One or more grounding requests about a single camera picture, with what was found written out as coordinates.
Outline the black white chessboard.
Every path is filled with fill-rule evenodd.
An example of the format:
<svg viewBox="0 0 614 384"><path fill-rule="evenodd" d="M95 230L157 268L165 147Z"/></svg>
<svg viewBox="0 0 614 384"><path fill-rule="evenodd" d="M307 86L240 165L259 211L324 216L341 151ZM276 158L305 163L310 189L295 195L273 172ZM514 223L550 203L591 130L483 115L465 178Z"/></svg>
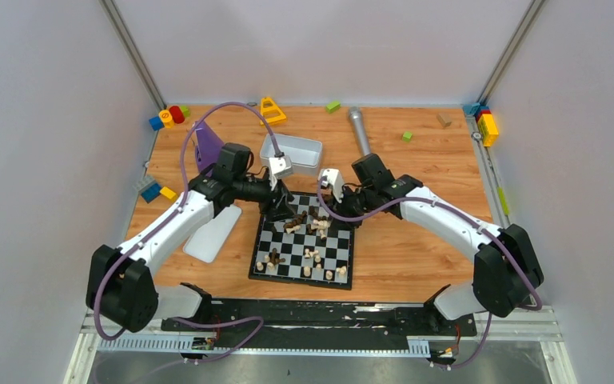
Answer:
<svg viewBox="0 0 614 384"><path fill-rule="evenodd" d="M248 278L351 290L355 231L330 224L327 230L307 230L315 217L327 217L315 193L293 194L290 206L305 220L286 229L286 220L261 216Z"/></svg>

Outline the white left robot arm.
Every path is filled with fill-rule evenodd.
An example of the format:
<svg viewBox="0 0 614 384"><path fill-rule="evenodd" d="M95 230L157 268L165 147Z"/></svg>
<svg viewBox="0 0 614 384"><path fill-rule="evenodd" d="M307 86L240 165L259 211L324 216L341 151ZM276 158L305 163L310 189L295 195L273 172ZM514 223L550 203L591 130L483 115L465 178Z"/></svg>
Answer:
<svg viewBox="0 0 614 384"><path fill-rule="evenodd" d="M256 177L247 170L250 155L249 147L226 143L217 161L188 180L184 192L157 221L120 246L102 245L94 251L86 304L105 340L111 337L102 329L102 318L133 333L154 319L182 318L193 330L211 324L209 294L189 283L158 287L154 275L186 238L237 200L257 203L267 218L294 216L289 206L292 195L283 182L293 172L289 156L278 152L265 173Z"/></svg>

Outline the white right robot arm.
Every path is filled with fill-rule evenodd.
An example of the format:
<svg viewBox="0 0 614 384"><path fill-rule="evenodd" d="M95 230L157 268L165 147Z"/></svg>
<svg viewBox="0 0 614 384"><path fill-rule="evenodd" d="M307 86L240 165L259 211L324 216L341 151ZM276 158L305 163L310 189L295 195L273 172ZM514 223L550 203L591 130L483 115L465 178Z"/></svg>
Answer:
<svg viewBox="0 0 614 384"><path fill-rule="evenodd" d="M469 281L447 286L435 293L424 313L425 325L435 334L444 334L457 319L489 312L500 318L523 308L541 308L537 288L544 273L528 232L511 224L501 227L473 217L432 192L423 182L403 174L395 177L377 154L367 154L352 164L358 178L344 182L338 170L323 170L321 188L332 193L327 206L338 222L359 226L378 213L429 230L459 250L473 266Z"/></svg>

